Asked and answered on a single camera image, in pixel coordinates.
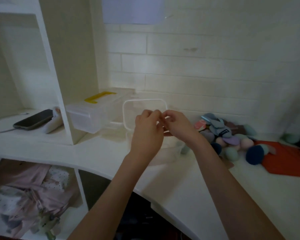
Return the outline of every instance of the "plastic container lid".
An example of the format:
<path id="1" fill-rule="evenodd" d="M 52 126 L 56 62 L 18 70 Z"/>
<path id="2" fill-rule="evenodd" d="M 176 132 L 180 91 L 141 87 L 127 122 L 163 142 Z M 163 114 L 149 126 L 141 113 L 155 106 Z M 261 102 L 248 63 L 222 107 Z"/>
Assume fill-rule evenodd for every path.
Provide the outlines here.
<path id="1" fill-rule="evenodd" d="M 142 114 L 145 109 L 160 110 L 162 113 L 168 109 L 167 103 L 162 99 L 130 99 L 123 103 L 123 124 L 129 131 L 136 127 L 136 116 Z"/>

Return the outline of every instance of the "white desk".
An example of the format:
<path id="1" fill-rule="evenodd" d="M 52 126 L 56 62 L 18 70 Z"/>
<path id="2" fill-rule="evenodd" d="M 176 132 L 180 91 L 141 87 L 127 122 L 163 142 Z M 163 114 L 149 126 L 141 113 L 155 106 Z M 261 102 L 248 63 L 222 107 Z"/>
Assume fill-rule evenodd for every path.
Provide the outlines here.
<path id="1" fill-rule="evenodd" d="M 112 179 L 128 152 L 125 131 L 88 134 L 77 145 L 57 145 L 0 135 L 0 157 L 69 166 Z M 286 239 L 300 239 L 300 178 L 269 174 L 243 158 L 231 173 Z M 134 191 L 193 240 L 227 239 L 194 154 L 149 166 Z"/>

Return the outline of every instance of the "right hand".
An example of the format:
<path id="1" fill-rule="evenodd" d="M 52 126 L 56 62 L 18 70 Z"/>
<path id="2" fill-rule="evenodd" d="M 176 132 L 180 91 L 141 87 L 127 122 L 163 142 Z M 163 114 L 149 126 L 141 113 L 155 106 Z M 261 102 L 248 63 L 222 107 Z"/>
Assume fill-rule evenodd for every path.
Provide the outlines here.
<path id="1" fill-rule="evenodd" d="M 169 116 L 169 118 L 162 121 L 166 130 L 169 130 L 169 132 L 164 133 L 164 136 L 175 136 L 186 144 L 195 141 L 200 136 L 200 133 L 195 130 L 183 113 L 167 110 L 162 115 L 164 118 Z"/>

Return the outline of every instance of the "white brick wall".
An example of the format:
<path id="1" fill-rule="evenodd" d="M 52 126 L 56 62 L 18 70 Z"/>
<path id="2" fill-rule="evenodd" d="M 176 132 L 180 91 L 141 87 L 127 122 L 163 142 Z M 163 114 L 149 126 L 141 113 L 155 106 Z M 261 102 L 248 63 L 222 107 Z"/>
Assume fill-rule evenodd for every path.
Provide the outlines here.
<path id="1" fill-rule="evenodd" d="M 105 25 L 108 86 L 192 118 L 213 112 L 284 130 L 300 104 L 300 0 L 166 0 L 165 16 Z"/>

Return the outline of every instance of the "plastic storage box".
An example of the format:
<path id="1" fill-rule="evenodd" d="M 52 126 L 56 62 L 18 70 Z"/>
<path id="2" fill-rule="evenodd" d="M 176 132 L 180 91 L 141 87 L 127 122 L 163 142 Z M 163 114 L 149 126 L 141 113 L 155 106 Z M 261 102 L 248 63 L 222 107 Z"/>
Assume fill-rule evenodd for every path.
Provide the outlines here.
<path id="1" fill-rule="evenodd" d="M 96 133 L 122 117 L 122 105 L 132 93 L 132 90 L 111 88 L 84 101 L 67 105 L 66 111 L 70 114 L 74 128 Z"/>
<path id="2" fill-rule="evenodd" d="M 162 99 L 131 99 L 125 101 L 122 106 L 123 124 L 128 130 L 126 137 L 129 142 L 129 147 L 131 147 L 132 135 L 136 126 L 136 116 L 140 115 L 145 109 L 152 111 L 159 109 L 161 112 L 164 112 L 168 108 L 166 102 Z M 149 165 L 161 165 L 174 162 L 180 157 L 181 149 L 184 145 L 185 143 L 176 137 L 164 137 L 161 149 Z"/>

